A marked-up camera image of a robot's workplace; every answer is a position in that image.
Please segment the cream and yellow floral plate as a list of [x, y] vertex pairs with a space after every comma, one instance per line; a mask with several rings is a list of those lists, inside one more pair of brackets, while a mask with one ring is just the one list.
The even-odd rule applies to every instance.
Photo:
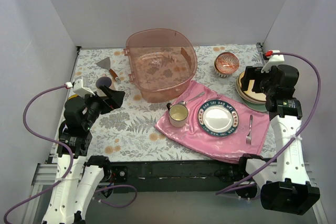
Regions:
[[249, 81], [249, 86], [247, 91], [243, 91], [241, 85], [241, 79], [244, 76], [244, 71], [240, 73], [239, 77], [236, 80], [236, 90], [238, 94], [246, 101], [249, 101], [254, 104], [265, 104], [266, 103], [266, 95], [263, 93], [256, 93], [252, 90], [254, 87], [254, 80]]

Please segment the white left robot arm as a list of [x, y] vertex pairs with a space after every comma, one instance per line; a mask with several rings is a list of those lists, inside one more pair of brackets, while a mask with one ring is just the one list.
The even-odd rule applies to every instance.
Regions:
[[57, 172], [43, 223], [84, 223], [85, 215], [100, 182], [111, 178], [108, 157], [87, 158], [91, 128], [100, 115], [121, 108], [124, 91], [100, 88], [104, 96], [83, 88], [65, 103], [64, 121], [59, 127]]

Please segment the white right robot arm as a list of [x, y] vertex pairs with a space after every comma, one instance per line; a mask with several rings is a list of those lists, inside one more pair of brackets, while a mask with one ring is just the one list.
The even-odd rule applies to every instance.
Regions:
[[303, 161], [299, 130], [302, 109], [293, 97], [299, 71], [289, 65], [246, 67], [241, 78], [241, 89], [246, 91], [250, 81], [252, 91], [266, 96], [266, 109], [276, 142], [276, 171], [272, 171], [264, 158], [245, 154], [240, 158], [238, 176], [249, 179], [260, 188], [260, 201], [264, 209], [304, 215], [319, 199], [320, 190], [310, 184]]

